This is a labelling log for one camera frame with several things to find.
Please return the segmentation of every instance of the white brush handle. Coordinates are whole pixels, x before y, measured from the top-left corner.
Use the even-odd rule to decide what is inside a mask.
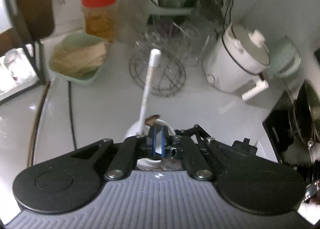
[[[148,71],[147,71],[147,77],[146,77],[146,84],[144,86],[143,96],[142,96],[142,103],[141,103],[141,109],[140,109],[140,117],[139,117],[139,129],[138,133],[139,135],[143,135],[143,126],[146,118],[146,110],[147,110],[147,102],[148,97],[152,88],[152,76],[154,70],[159,66],[161,57],[161,51],[158,49],[152,49],[150,52],[150,59],[149,59],[149,65],[148,65]]]

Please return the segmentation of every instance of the orange jar contents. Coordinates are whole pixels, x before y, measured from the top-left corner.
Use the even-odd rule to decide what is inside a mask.
[[[85,32],[113,42],[116,0],[81,0]]]

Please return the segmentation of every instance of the jar with red lid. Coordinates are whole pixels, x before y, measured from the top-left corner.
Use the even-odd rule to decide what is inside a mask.
[[[116,0],[81,0],[85,32],[113,42]]]

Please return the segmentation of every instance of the green plastic container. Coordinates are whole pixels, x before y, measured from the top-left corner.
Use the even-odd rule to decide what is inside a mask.
[[[100,37],[96,37],[96,36],[92,36],[86,33],[72,33],[69,36],[67,36],[65,39],[63,39],[57,46],[57,48],[62,48],[62,49],[71,49],[74,47],[87,47],[87,46],[92,46],[95,45],[97,43],[100,42],[104,42],[105,46],[106,46],[106,50],[108,51],[108,46],[109,43],[108,41],[106,41],[103,38]],[[49,64],[49,69],[54,72],[54,74],[56,76],[60,76],[70,82],[74,82],[83,86],[89,85],[93,82],[93,80],[95,80],[98,76],[98,74],[101,71],[101,67],[102,65],[96,70],[96,71],[92,71],[88,74],[86,74],[84,77],[82,78],[74,78],[74,77],[70,77],[64,74],[61,74],[59,72],[56,72],[54,70],[51,69],[50,64]]]

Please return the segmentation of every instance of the gray ribbed surface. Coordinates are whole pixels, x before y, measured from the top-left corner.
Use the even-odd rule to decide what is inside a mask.
[[[87,206],[63,215],[22,211],[8,229],[80,228],[309,228],[296,212],[261,217],[226,203],[209,182],[186,171],[132,171],[129,178],[106,183]]]

